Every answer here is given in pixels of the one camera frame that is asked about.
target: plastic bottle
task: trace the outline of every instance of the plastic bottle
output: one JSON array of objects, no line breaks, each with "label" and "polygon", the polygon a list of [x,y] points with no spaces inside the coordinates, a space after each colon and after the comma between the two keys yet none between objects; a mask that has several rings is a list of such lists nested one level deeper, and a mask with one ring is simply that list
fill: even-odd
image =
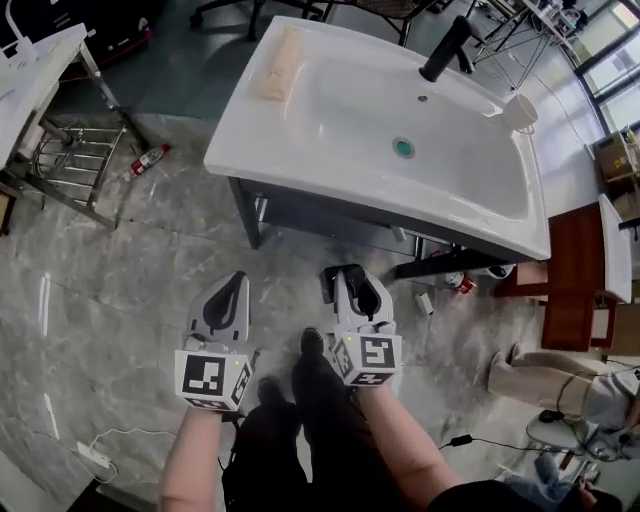
[{"label": "plastic bottle", "polygon": [[153,148],[151,151],[147,151],[144,155],[142,155],[131,164],[131,170],[133,171],[133,174],[135,174],[136,176],[142,174],[149,167],[156,164],[167,151],[169,151],[169,144],[163,144],[158,148]]}]

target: sink basin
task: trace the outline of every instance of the sink basin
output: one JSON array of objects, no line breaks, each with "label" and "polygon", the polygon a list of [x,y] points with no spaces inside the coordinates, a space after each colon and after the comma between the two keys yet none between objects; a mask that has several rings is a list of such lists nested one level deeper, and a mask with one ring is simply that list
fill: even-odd
[{"label": "sink basin", "polygon": [[[283,101],[258,85],[298,29],[301,57]],[[550,257],[534,149],[508,133],[504,102],[425,58],[321,23],[276,17],[249,61],[205,157],[212,173],[394,212],[527,257]]]}]

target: black shoe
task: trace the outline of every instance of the black shoe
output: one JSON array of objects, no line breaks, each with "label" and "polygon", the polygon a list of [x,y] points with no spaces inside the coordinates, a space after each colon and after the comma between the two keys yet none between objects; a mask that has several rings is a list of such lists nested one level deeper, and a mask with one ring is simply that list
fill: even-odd
[{"label": "black shoe", "polygon": [[258,382],[258,401],[260,405],[274,405],[286,402],[280,381],[277,378],[269,376],[263,377]]},{"label": "black shoe", "polygon": [[321,356],[324,352],[324,339],[315,327],[307,327],[300,336],[300,355]]}]

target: red can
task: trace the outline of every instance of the red can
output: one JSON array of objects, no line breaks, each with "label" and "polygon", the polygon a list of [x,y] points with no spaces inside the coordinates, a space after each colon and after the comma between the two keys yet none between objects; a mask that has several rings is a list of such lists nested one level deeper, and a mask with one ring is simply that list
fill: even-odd
[{"label": "red can", "polygon": [[462,294],[469,293],[476,285],[464,272],[450,272],[445,274],[444,280],[451,288]]}]

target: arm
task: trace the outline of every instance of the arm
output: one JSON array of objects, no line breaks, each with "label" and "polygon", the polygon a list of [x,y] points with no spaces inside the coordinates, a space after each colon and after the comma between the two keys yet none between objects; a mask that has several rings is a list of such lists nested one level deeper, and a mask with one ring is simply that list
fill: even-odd
[{"label": "arm", "polygon": [[220,423],[220,414],[189,408],[164,468],[160,510],[214,509]]},{"label": "arm", "polygon": [[464,483],[388,386],[363,388],[359,400],[382,458],[414,505],[424,509],[440,493]]}]

